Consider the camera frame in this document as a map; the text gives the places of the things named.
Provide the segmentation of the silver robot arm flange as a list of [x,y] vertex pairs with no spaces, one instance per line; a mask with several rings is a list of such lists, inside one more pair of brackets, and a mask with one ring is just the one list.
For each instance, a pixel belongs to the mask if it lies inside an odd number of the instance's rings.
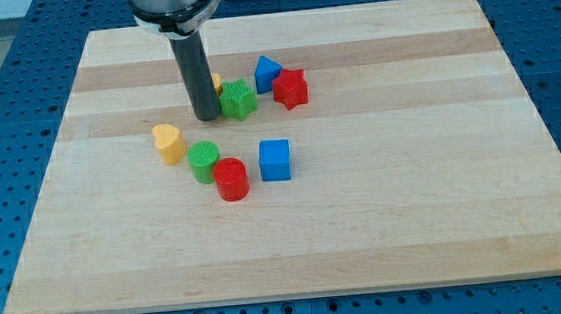
[[190,37],[208,21],[222,0],[128,0],[135,22],[173,40]]

